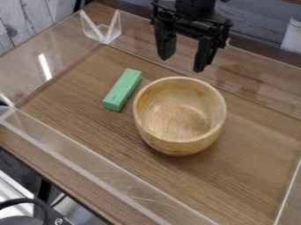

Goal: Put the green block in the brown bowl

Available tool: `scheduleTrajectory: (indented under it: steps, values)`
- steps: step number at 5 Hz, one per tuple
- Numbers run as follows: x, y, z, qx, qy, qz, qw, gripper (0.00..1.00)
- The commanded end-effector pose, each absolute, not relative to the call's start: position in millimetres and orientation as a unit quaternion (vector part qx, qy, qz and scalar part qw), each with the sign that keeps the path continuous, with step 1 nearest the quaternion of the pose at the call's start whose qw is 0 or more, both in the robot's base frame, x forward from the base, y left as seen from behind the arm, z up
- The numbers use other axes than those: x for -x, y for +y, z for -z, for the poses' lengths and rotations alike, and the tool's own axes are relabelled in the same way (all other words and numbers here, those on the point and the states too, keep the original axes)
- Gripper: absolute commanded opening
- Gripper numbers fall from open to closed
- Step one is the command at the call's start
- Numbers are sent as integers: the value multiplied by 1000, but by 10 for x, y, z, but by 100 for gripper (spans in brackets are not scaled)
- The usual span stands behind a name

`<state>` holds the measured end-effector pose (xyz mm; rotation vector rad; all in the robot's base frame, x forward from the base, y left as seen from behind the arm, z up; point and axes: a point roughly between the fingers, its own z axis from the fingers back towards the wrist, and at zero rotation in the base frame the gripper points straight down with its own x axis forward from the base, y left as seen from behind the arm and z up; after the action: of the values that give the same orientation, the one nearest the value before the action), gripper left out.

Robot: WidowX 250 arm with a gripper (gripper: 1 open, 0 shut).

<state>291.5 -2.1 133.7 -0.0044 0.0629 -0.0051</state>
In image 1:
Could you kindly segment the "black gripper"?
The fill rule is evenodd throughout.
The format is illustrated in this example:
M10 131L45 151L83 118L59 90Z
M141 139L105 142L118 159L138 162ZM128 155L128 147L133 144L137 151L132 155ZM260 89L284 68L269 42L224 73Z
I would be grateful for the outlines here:
M216 12L217 0L152 0L150 23L154 27L158 55L169 60L177 49L177 34L200 40L193 70L212 64L219 48L229 43L233 20Z

